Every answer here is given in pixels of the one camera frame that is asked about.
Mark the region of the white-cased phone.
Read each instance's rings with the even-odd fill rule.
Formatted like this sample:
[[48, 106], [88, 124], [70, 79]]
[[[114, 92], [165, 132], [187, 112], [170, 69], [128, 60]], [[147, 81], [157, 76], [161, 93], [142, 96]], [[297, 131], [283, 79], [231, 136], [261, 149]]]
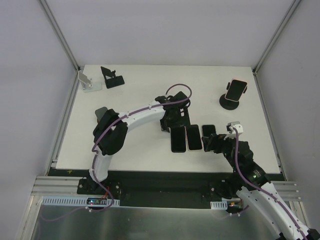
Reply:
[[190, 151], [199, 151], [203, 148], [199, 126], [192, 124], [185, 127], [187, 145]]

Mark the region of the black phone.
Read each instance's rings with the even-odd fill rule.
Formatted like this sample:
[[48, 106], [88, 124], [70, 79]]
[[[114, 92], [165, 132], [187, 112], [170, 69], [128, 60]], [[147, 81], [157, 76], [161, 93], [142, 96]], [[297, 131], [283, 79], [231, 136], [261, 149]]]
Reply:
[[173, 153], [186, 152], [186, 132], [184, 126], [174, 127], [170, 130], [170, 144]]

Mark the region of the black round-base phone mount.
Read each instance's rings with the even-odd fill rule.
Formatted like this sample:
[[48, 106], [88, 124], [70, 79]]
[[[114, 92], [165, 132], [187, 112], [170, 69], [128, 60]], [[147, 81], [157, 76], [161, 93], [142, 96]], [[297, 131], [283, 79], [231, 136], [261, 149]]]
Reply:
[[235, 109], [239, 106], [240, 100], [239, 100], [238, 102], [234, 102], [234, 101], [227, 100], [227, 99], [225, 99], [225, 94], [221, 95], [220, 98], [219, 98], [219, 104], [220, 104], [220, 106], [221, 106], [222, 108], [226, 109], [226, 110], [229, 110], [229, 111], [235, 110]]

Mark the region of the pink-cased phone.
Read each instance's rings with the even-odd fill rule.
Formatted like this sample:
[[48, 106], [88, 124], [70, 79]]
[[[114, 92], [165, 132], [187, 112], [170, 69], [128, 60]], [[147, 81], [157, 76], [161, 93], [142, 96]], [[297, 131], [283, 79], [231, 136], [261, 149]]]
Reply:
[[227, 85], [225, 99], [238, 102], [242, 94], [246, 91], [248, 83], [239, 79], [232, 79]]

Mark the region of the silver folding phone stand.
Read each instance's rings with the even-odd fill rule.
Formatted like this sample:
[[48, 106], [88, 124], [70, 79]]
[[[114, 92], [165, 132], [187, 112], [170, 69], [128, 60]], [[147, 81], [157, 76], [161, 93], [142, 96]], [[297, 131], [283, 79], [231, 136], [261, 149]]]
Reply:
[[91, 78], [88, 78], [81, 71], [78, 71], [77, 79], [80, 82], [81, 88], [84, 93], [102, 90], [102, 83], [100, 81], [93, 81]]

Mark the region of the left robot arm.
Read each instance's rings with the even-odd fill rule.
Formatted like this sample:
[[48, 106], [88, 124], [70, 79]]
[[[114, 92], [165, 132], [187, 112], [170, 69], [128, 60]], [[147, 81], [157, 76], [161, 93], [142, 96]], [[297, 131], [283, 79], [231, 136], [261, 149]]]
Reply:
[[185, 111], [190, 106], [190, 96], [182, 91], [172, 96], [158, 96], [150, 104], [140, 109], [118, 113], [112, 108], [106, 110], [93, 130], [95, 153], [89, 169], [88, 188], [99, 195], [105, 191], [105, 179], [113, 155], [124, 146], [127, 134], [145, 124], [159, 121], [163, 132], [172, 128], [184, 127], [189, 124], [189, 114]]

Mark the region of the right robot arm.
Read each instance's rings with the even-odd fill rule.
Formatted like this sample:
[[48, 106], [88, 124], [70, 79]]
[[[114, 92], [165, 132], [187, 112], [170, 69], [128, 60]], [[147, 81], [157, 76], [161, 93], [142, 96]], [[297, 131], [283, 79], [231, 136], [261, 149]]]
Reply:
[[305, 225], [281, 198], [266, 172], [254, 161], [247, 141], [236, 136], [212, 133], [201, 138], [205, 152], [222, 154], [233, 169], [224, 190], [239, 197], [246, 207], [260, 214], [262, 221], [277, 240], [318, 240], [320, 233]]

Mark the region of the clear-cased phone on table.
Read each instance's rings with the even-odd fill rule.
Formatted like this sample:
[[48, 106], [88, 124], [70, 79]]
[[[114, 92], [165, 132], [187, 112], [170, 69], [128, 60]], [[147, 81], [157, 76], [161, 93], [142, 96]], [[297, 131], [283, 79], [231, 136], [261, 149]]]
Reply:
[[215, 137], [217, 135], [216, 126], [214, 124], [205, 124], [201, 127], [202, 130], [202, 140], [207, 141], [212, 136]]

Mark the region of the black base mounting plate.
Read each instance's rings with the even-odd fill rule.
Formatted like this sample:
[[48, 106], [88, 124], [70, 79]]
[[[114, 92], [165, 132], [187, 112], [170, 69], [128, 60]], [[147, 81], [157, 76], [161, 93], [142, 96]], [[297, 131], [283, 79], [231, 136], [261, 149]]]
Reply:
[[100, 184], [90, 176], [79, 180], [79, 195], [109, 190], [122, 207], [209, 209], [211, 202], [235, 198], [232, 173], [111, 170]]

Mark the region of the right aluminium frame post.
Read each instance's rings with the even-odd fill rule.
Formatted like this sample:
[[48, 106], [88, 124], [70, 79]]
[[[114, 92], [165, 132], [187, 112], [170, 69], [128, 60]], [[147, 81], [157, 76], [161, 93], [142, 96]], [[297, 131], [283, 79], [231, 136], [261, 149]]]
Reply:
[[255, 66], [252, 68], [253, 75], [256, 76], [265, 61], [267, 60], [269, 54], [276, 46], [278, 40], [282, 36], [283, 32], [285, 31], [286, 27], [289, 25], [289, 22], [297, 12], [298, 8], [302, 4], [303, 0], [293, 0], [289, 5], [287, 11], [285, 12], [283, 18], [281, 19], [279, 25], [277, 26], [276, 30], [274, 31], [273, 35], [271, 36], [270, 40], [268, 41], [265, 49], [263, 50], [260, 58], [258, 59]]

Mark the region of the aluminium frame post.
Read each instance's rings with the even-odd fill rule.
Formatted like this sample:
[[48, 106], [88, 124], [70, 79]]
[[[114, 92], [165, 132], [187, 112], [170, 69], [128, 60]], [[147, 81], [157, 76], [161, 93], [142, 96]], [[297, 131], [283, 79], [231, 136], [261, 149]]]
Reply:
[[273, 35], [271, 36], [270, 40], [268, 41], [265, 49], [263, 50], [260, 58], [258, 59], [255, 66], [252, 68], [253, 75], [256, 76], [265, 61], [267, 60], [269, 54], [276, 46], [278, 40], [282, 36], [283, 32], [285, 31], [286, 27], [289, 25], [289, 22], [297, 12], [298, 8], [302, 4], [303, 0], [293, 0], [289, 5], [287, 11], [285, 12], [283, 18], [281, 19], [279, 25], [277, 26], [276, 30], [274, 31]]
[[37, 1], [40, 5], [40, 7], [42, 8], [50, 26], [53, 29], [53, 32], [55, 34], [55, 36], [57, 37], [63, 51], [65, 52], [67, 58], [69, 59], [70, 63], [72, 64], [73, 68], [76, 71], [80, 71], [81, 70], [81, 66], [79, 65], [78, 61], [76, 60], [55, 16], [53, 11], [51, 10], [48, 1], [47, 0], [38, 0]]

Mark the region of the left aluminium frame post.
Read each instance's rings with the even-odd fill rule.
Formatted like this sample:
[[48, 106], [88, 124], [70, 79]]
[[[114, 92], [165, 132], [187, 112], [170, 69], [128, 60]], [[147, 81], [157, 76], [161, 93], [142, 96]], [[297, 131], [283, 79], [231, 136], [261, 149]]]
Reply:
[[69, 59], [70, 63], [72, 64], [73, 68], [76, 71], [80, 71], [81, 70], [81, 66], [79, 65], [78, 61], [76, 60], [55, 16], [53, 11], [51, 10], [48, 1], [47, 0], [38, 0], [37, 1], [40, 5], [40, 7], [42, 8], [50, 26], [53, 29], [53, 32], [55, 34], [55, 36], [57, 37], [63, 51], [65, 52], [67, 58]]

